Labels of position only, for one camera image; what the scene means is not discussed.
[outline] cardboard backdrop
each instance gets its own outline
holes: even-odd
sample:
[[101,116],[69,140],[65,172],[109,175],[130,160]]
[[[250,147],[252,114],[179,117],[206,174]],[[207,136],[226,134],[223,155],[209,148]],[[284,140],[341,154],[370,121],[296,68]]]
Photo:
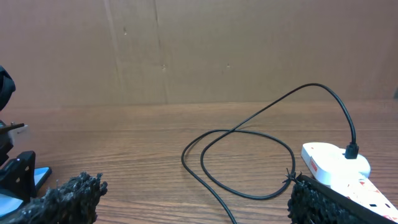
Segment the cardboard backdrop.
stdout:
[[[392,99],[398,1],[2,0],[8,107]],[[330,99],[302,90],[290,100]]]

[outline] wood grain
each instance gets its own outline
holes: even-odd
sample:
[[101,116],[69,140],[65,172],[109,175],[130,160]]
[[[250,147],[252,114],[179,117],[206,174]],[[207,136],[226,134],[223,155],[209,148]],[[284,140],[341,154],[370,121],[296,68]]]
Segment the wood grain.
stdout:
[[[34,150],[37,166],[50,166],[46,182],[86,170],[103,172],[109,192],[98,206],[97,223],[229,223],[216,199],[181,165],[184,147],[216,128],[231,128],[267,103],[222,103],[163,106],[100,106],[62,109],[6,109],[5,121],[25,122],[31,137],[11,156]],[[372,166],[371,181],[398,206],[398,103],[347,102],[360,153]],[[334,101],[289,102],[272,107],[244,126],[285,141],[295,153],[297,171],[309,174],[300,157],[302,144],[323,141],[345,147],[348,124]],[[281,196],[253,201],[225,192],[205,177],[199,142],[187,156],[188,165],[228,204],[239,223],[290,223],[287,201],[292,186]],[[208,170],[222,183],[247,194],[274,192],[291,168],[289,153],[256,136],[232,134],[205,156]]]

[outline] white device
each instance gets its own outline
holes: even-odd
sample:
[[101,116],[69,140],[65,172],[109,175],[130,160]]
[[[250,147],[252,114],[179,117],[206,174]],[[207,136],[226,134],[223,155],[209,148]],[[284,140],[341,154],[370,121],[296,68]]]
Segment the white device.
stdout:
[[346,159],[345,151],[329,143],[310,142],[303,145],[301,156],[317,181],[398,223],[398,210],[368,179],[368,160],[360,154]]

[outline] black plug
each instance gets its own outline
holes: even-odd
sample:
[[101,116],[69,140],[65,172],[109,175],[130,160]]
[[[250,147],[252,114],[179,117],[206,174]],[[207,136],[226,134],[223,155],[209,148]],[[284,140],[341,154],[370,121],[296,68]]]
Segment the black plug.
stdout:
[[350,143],[346,148],[346,153],[344,154],[346,159],[356,159],[358,156],[359,146],[356,143]]

